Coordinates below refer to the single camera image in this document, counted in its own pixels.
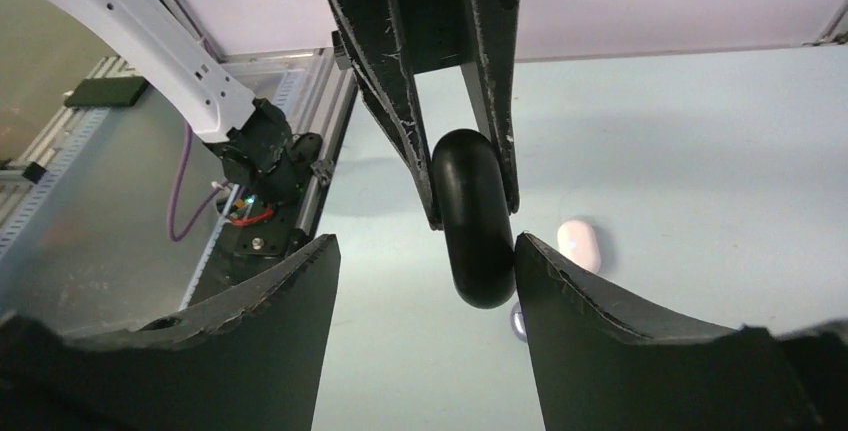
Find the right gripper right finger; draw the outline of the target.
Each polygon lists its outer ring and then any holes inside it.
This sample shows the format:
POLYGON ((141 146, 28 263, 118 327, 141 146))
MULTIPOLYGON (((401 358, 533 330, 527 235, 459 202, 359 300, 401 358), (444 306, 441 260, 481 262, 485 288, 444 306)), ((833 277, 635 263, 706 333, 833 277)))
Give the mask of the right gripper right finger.
POLYGON ((783 334, 659 306, 516 242, 517 289, 549 430, 843 430, 847 323, 783 334))

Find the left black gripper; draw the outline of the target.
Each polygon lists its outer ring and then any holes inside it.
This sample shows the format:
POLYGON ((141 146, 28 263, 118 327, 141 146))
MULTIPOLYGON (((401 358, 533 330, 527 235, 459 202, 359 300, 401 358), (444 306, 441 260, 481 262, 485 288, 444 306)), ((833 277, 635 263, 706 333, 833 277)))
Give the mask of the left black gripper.
POLYGON ((520 0, 328 0, 365 104, 410 171, 428 224, 443 228, 414 74, 461 66, 507 209, 520 193, 512 91, 520 0))

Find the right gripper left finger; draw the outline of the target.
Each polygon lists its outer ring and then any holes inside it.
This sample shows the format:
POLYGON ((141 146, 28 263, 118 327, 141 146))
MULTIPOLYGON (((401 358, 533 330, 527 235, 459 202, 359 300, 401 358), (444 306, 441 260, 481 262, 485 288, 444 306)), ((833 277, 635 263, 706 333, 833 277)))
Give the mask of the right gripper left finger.
POLYGON ((308 430, 341 255, 322 235, 136 331, 63 337, 1 319, 5 430, 308 430))

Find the white earbud charging case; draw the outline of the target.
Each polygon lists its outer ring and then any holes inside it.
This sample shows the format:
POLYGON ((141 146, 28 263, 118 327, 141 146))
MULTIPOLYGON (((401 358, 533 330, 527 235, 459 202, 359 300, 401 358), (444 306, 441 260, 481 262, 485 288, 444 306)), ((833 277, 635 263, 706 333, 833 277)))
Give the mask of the white earbud charging case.
POLYGON ((563 222, 557 230, 557 247, 561 255, 580 268, 599 273, 602 256, 595 230, 588 222, 579 219, 563 222))

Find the black earbud charging case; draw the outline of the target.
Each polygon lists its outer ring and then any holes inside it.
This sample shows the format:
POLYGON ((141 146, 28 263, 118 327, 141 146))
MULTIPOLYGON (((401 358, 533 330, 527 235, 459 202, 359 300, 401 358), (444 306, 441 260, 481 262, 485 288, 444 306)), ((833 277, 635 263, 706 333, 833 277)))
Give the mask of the black earbud charging case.
POLYGON ((477 131, 451 131, 432 174, 456 291, 478 309, 503 305, 515 291, 514 241, 494 147, 477 131))

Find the purple earbud charging case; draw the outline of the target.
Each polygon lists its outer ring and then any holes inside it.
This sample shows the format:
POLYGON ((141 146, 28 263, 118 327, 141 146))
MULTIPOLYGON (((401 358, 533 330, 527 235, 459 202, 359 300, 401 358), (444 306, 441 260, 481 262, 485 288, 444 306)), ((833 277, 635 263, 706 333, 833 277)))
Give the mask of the purple earbud charging case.
POLYGON ((523 343, 527 342, 527 330, 523 318, 522 307, 519 302, 516 302, 510 311, 510 326, 518 340, 523 343))

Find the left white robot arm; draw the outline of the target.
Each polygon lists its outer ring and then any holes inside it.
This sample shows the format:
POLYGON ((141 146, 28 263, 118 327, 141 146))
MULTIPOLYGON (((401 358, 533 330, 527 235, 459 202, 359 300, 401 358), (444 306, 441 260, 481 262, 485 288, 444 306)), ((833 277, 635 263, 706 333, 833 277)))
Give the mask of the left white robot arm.
MULTIPOLYGON (((47 0, 117 51, 183 115, 226 176, 263 200, 294 194, 291 128, 236 84, 160 0, 47 0)), ((520 197, 511 92, 520 0, 327 0, 333 42, 349 60, 367 108, 407 168, 430 226, 445 226, 415 84, 459 67, 480 133, 492 145, 507 213, 520 197)))

